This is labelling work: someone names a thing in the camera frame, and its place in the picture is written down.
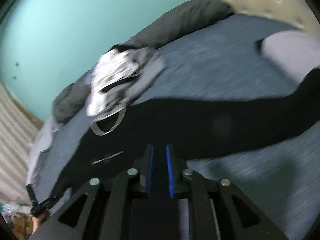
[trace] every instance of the gray cloth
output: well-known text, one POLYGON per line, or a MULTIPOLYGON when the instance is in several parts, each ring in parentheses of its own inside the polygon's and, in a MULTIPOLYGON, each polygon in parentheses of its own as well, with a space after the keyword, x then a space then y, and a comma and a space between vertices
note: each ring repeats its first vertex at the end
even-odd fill
POLYGON ((109 131, 102 131, 98 123, 118 113, 124 109, 128 103, 140 96, 165 68, 164 59, 158 52, 154 52, 153 48, 130 49, 128 52, 128 60, 136 62, 139 65, 137 70, 138 75, 133 81, 117 85, 108 90, 106 109, 90 124, 92 131, 96 135, 102 136, 115 129, 116 126, 109 131))
MULTIPOLYGON (((172 42, 159 50, 167 68, 134 103, 167 97, 239 100, 288 95, 296 85, 255 49, 257 40, 288 29, 295 28, 233 15, 172 42)), ((82 109, 55 135, 36 185, 39 201, 49 196, 90 121, 82 109)), ((317 123, 301 136, 275 146, 188 165, 208 178, 230 178, 290 240, 300 240, 320 211, 319 134, 317 123)))
POLYGON ((90 94, 86 72, 75 83, 68 85, 53 102, 53 116, 58 123, 67 123, 85 104, 90 94))

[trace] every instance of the metal screw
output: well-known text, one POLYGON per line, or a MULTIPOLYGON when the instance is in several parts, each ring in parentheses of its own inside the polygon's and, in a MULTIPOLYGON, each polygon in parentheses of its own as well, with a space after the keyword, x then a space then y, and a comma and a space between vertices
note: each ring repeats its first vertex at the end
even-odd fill
POLYGON ((228 187, 231 184, 230 180, 228 180, 228 179, 222 179, 220 181, 220 183, 221 183, 222 186, 225 186, 225 187, 228 187))
POLYGON ((92 178, 92 179, 90 179, 89 183, 91 186, 97 186, 100 183, 100 179, 92 178))
POLYGON ((193 173, 193 170, 190 170, 190 169, 184 169, 182 171, 182 174, 185 175, 185 176, 191 176, 193 173))
POLYGON ((138 170, 135 168, 128 169, 128 175, 135 176, 138 174, 138 170))

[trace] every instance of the white cloth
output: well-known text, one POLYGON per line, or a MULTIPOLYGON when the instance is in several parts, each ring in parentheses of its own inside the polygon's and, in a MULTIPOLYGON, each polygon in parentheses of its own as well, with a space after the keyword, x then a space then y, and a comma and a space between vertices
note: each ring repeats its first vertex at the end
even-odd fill
POLYGON ((100 57, 93 70, 87 116, 97 115, 107 107, 108 93, 101 91, 104 87, 132 76, 138 71, 138 63, 127 57, 129 53, 129 50, 119 52, 117 49, 113 49, 100 57))
POLYGON ((301 31, 283 31, 263 40, 261 54, 300 84, 312 69, 320 66, 320 40, 301 31))
POLYGON ((50 149, 53 143, 53 134, 59 130, 59 127, 60 125, 55 121, 54 117, 50 116, 38 132, 29 152, 26 185, 36 183, 41 168, 41 163, 39 163, 40 154, 50 149))

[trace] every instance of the blue bedsheet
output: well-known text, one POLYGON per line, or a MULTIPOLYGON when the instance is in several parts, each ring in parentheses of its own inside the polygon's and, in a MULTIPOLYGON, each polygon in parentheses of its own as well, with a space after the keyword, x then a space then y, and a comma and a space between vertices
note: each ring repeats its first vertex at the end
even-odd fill
MULTIPOLYGON (((288 95, 296 85, 255 49, 256 40, 288 29, 294 27, 233 15, 174 41, 159 49, 167 68, 134 104, 150 98, 250 100, 288 95)), ((49 196, 91 120, 82 109, 55 135, 52 148, 42 156, 45 161, 36 185, 40 201, 49 196)), ((319 139, 317 123, 295 139, 259 151, 188 165, 206 178, 231 179, 290 240, 300 240, 320 212, 319 139)))

